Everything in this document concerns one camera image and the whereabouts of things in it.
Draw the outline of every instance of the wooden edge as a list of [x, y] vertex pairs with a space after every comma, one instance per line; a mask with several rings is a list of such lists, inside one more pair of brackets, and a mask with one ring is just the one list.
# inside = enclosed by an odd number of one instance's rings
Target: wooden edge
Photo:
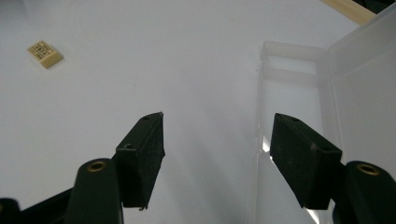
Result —
[[374, 12], [352, 0], [321, 0], [359, 25], [375, 17]]

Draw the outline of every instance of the white table surface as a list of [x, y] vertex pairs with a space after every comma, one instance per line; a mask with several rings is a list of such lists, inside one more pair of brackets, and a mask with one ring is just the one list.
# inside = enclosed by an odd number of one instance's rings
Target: white table surface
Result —
[[[357, 27], [319, 0], [1, 1], [0, 197], [71, 188], [162, 111], [163, 167], [125, 223], [245, 223], [263, 41], [327, 48]], [[41, 39], [64, 56], [48, 70], [26, 51]]]

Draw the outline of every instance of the transparent plastic bin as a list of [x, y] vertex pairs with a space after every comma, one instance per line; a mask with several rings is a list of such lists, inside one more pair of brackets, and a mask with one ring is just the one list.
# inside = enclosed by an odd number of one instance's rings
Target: transparent plastic bin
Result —
[[275, 113], [291, 115], [343, 150], [396, 175], [396, 4], [328, 49], [266, 41], [257, 110], [258, 154], [248, 223], [332, 223], [301, 209], [266, 152]]

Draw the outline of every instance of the brass screw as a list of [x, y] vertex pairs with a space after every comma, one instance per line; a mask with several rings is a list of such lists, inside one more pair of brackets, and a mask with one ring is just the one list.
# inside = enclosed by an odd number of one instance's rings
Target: brass screw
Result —
[[89, 172], [99, 172], [106, 168], [106, 163], [104, 161], [96, 161], [88, 165], [87, 170]]
[[380, 172], [372, 165], [369, 164], [358, 164], [358, 169], [364, 172], [367, 175], [379, 175]]

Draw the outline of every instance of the wooden block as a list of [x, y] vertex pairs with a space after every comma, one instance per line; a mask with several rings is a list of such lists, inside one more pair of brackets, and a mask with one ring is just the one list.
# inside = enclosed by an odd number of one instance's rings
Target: wooden block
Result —
[[352, 0], [321, 0], [359, 25], [375, 17], [374, 12]]
[[49, 68], [59, 62], [64, 57], [44, 40], [39, 41], [30, 47], [27, 51], [36, 58], [41, 65], [45, 68]]

